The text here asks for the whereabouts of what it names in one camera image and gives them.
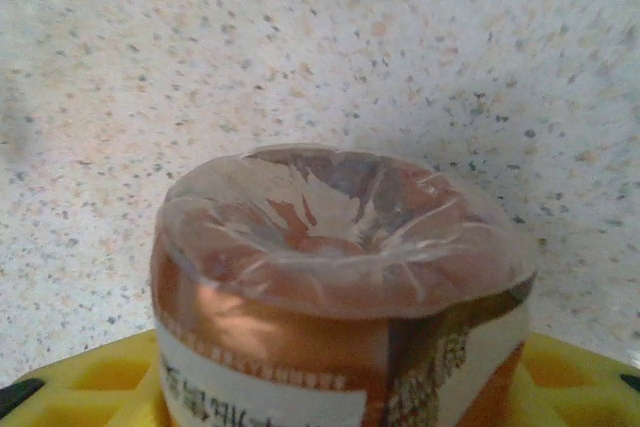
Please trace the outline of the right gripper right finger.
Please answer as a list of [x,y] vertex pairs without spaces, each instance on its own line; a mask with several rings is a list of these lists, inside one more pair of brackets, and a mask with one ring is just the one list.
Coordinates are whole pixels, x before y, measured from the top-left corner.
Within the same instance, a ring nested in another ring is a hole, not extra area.
[[640,427],[639,370],[532,333],[515,371],[504,424]]

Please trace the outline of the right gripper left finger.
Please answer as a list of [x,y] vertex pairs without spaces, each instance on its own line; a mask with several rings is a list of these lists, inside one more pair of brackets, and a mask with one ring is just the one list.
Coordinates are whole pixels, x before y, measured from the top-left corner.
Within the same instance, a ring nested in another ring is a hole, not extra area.
[[169,426],[155,332],[33,370],[1,389],[3,426]]

